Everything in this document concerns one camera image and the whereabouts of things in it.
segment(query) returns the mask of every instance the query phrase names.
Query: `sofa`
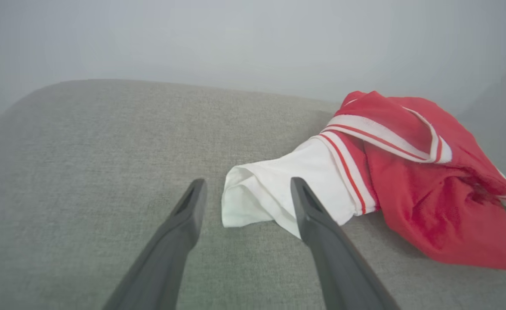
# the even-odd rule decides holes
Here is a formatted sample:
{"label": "sofa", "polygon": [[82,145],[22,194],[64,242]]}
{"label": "sofa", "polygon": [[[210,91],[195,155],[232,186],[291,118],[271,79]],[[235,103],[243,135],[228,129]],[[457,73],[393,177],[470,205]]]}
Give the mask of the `sofa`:
{"label": "sofa", "polygon": [[[0,116],[0,309],[102,308],[196,178],[207,207],[177,308],[323,309],[308,247],[274,222],[224,228],[220,198],[231,167],[289,153],[338,106],[122,80],[19,100]],[[402,309],[506,309],[506,271],[428,259],[381,212],[342,229]]]}

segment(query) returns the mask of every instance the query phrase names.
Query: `clothing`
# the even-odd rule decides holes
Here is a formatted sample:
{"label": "clothing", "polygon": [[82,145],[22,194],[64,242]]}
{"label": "clothing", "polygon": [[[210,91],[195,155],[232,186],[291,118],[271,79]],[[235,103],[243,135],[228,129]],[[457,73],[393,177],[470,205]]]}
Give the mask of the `clothing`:
{"label": "clothing", "polygon": [[222,196],[223,226],[275,220],[300,238],[289,182],[292,177],[307,181],[339,225],[361,215],[328,148],[317,139],[309,139],[279,159],[239,165],[229,171]]}
{"label": "clothing", "polygon": [[381,208],[432,259],[506,269],[506,179],[437,104],[354,92],[313,139],[331,151],[357,212]]}

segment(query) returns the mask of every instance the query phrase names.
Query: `red garment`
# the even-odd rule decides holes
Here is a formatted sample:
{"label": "red garment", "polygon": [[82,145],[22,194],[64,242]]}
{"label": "red garment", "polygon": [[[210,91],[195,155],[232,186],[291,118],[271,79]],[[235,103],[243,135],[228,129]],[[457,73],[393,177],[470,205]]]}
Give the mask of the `red garment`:
{"label": "red garment", "polygon": [[437,104],[354,92],[316,138],[359,212],[442,263],[506,269],[506,179]]}

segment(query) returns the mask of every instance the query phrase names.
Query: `gray cushion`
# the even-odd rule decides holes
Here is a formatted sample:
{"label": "gray cushion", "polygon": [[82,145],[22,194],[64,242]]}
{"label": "gray cushion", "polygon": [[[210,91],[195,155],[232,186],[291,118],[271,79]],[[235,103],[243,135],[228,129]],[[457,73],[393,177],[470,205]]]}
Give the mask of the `gray cushion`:
{"label": "gray cushion", "polygon": [[[223,228],[220,196],[233,165],[292,151],[338,106],[131,81],[20,100],[0,117],[0,309],[101,308],[198,177],[208,206],[178,308],[323,308],[308,248],[273,222]],[[432,261],[382,214],[344,230],[404,309],[506,308],[505,271]]]}

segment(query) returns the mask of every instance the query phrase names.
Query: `red fabric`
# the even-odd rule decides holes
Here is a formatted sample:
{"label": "red fabric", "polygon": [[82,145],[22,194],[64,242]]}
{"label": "red fabric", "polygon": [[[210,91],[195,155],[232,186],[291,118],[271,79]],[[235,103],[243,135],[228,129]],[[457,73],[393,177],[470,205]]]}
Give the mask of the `red fabric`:
{"label": "red fabric", "polygon": [[452,151],[450,162],[416,163],[336,132],[386,223],[442,263],[506,270],[506,212],[496,198],[506,195],[506,179],[452,115],[422,98],[385,98],[376,92],[349,94],[336,115],[369,118],[429,153],[428,126],[404,108],[432,124]]}

